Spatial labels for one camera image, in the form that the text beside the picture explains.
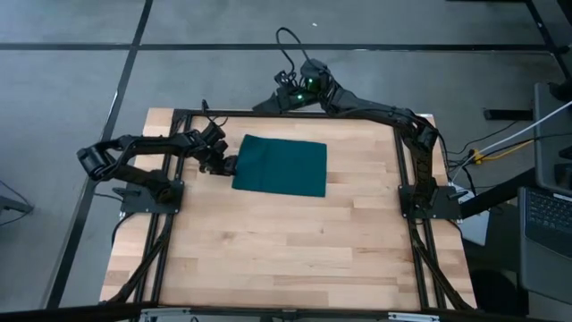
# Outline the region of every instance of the yellow cable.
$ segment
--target yellow cable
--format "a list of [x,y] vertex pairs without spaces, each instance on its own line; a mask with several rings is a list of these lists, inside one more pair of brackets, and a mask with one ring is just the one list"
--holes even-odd
[[506,151],[506,152],[503,152],[503,153],[499,154],[498,156],[494,156],[494,157],[479,157],[479,156],[480,156],[479,152],[478,152],[477,150],[475,150],[475,153],[476,153],[475,162],[476,162],[478,165],[480,165],[483,161],[494,161],[494,160],[498,160],[498,159],[500,159],[500,158],[502,158],[502,157],[505,157],[505,156],[511,154],[512,152],[514,152],[514,151],[516,151],[516,150],[518,150],[518,149],[520,149],[520,148],[523,148],[523,147],[527,146],[528,144],[530,144],[530,143],[532,143],[532,142],[533,142],[533,140],[528,140],[528,141],[526,141],[525,143],[523,143],[523,144],[521,144],[521,145],[518,145],[518,146],[516,146],[516,147],[514,147],[514,148],[512,148],[512,149],[510,149],[510,150],[508,150],[508,151]]

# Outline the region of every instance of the laptop keyboard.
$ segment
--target laptop keyboard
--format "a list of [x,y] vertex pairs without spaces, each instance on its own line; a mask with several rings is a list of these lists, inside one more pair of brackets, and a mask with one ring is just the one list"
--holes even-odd
[[572,258],[572,202],[527,189],[525,235]]

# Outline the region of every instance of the white cable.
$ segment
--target white cable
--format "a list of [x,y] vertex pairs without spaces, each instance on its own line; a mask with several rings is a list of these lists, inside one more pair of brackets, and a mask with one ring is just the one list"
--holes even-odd
[[[519,132],[517,132],[517,133],[515,133],[515,134],[512,134],[511,136],[507,137],[507,138],[504,139],[504,140],[500,140],[500,141],[498,141],[498,142],[496,142],[496,143],[494,143],[494,144],[492,144],[492,145],[490,145],[490,146],[488,146],[488,147],[486,147],[486,148],[483,148],[482,150],[479,150],[479,153],[480,153],[480,154],[483,154],[483,152],[485,152],[485,151],[487,151],[487,150],[489,150],[489,149],[491,149],[491,148],[494,148],[494,147],[496,147],[496,146],[498,146],[498,145],[500,145],[500,144],[502,144],[502,143],[505,143],[506,141],[509,141],[509,140],[512,140],[512,139],[516,138],[518,135],[520,135],[520,134],[522,134],[522,133],[524,133],[524,132],[526,132],[526,131],[528,131],[528,130],[534,128],[536,125],[538,125],[538,124],[540,124],[540,123],[542,123],[542,122],[548,120],[549,118],[553,117],[556,113],[560,112],[560,111],[563,110],[563,109],[566,109],[567,107],[569,107],[569,106],[571,106],[571,105],[572,105],[572,101],[567,102],[565,105],[559,107],[558,109],[556,109],[556,110],[553,111],[552,113],[550,113],[550,114],[544,116],[542,119],[540,119],[540,120],[538,120],[538,121],[536,121],[536,122],[530,124],[530,125],[529,125],[528,127],[526,127],[524,130],[519,131]],[[458,168],[458,170],[457,170],[457,172],[455,173],[455,175],[453,176],[453,179],[451,180],[451,182],[455,182],[455,179],[457,179],[458,173],[461,172],[461,170],[463,169],[463,166],[467,165],[467,164],[468,164],[472,159],[474,159],[474,158],[475,158],[475,155],[471,156],[470,158],[467,159],[467,161],[465,161],[465,162]]]

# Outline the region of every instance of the wood grain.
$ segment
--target wood grain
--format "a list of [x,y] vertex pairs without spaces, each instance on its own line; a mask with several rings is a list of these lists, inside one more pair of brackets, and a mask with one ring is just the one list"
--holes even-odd
[[[151,108],[144,135],[167,135],[172,109]],[[195,117],[192,127],[203,129]],[[232,117],[227,154],[245,134],[311,140],[328,146],[325,198],[231,188],[232,178],[201,174],[185,162],[160,302],[231,307],[419,309],[411,246],[400,215],[399,170],[390,127],[359,120]],[[441,152],[433,171],[446,182]],[[135,166],[160,168],[162,156]],[[119,290],[140,261],[149,215],[117,232],[101,299]],[[444,274],[475,304],[458,231],[433,220]],[[153,276],[152,267],[149,276]],[[434,303],[431,278],[428,290]],[[151,293],[147,279],[145,299]]]

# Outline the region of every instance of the folded cloth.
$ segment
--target folded cloth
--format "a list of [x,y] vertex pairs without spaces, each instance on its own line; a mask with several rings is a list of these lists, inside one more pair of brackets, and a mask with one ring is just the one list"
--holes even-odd
[[232,188],[325,197],[326,151],[323,143],[246,135]]

